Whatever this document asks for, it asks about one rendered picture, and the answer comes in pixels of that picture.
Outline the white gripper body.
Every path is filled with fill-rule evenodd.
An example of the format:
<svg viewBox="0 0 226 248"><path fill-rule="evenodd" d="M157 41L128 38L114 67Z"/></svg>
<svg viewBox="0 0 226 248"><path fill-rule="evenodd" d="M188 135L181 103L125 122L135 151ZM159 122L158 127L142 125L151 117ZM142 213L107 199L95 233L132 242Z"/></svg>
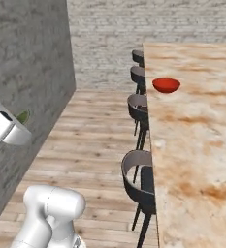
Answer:
<svg viewBox="0 0 226 248"><path fill-rule="evenodd" d="M25 145L31 139L32 134L20 122L13 125L3 142L12 145Z"/></svg>

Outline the green lemon wedge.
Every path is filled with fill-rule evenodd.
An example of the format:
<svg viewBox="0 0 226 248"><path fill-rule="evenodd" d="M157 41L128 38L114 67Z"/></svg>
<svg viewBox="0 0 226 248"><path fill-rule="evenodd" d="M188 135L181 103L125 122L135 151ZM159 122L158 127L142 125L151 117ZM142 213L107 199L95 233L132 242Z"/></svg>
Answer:
<svg viewBox="0 0 226 248"><path fill-rule="evenodd" d="M30 118L30 109L26 109L16 116L16 119L22 124L26 124Z"/></svg>

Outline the red bowl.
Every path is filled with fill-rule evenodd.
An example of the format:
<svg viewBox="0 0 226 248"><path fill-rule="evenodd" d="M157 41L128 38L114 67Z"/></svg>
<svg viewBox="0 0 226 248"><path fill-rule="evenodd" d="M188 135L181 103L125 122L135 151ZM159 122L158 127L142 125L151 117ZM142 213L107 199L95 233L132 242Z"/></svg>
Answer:
<svg viewBox="0 0 226 248"><path fill-rule="evenodd" d="M161 93L173 93L180 87L180 82L170 77L159 77L152 81L153 87Z"/></svg>

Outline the dark grey bar stool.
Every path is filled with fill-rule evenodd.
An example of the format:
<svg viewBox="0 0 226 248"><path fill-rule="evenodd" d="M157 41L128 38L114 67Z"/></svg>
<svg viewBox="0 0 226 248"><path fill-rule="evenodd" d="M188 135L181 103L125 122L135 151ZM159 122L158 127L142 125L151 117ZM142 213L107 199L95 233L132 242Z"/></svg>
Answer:
<svg viewBox="0 0 226 248"><path fill-rule="evenodd" d="M147 98L145 95L131 94L127 99L129 115L140 126L136 149L142 150L145 144L146 132L149 130Z"/></svg>
<svg viewBox="0 0 226 248"><path fill-rule="evenodd" d="M132 66L130 69L131 79L137 84L136 93L145 94L145 69L139 66Z"/></svg>
<svg viewBox="0 0 226 248"><path fill-rule="evenodd" d="M132 50L132 59L134 62L138 63L140 67L143 68L145 66L144 53L141 50L133 49Z"/></svg>
<svg viewBox="0 0 226 248"><path fill-rule="evenodd" d="M141 166L139 187L127 177L128 171L132 168L136 169L138 166ZM146 150L129 151L121 162L121 173L126 194L131 200L138 204L132 230L136 227L140 212L145 215L137 244L137 248L142 248L151 216L156 214L151 153Z"/></svg>

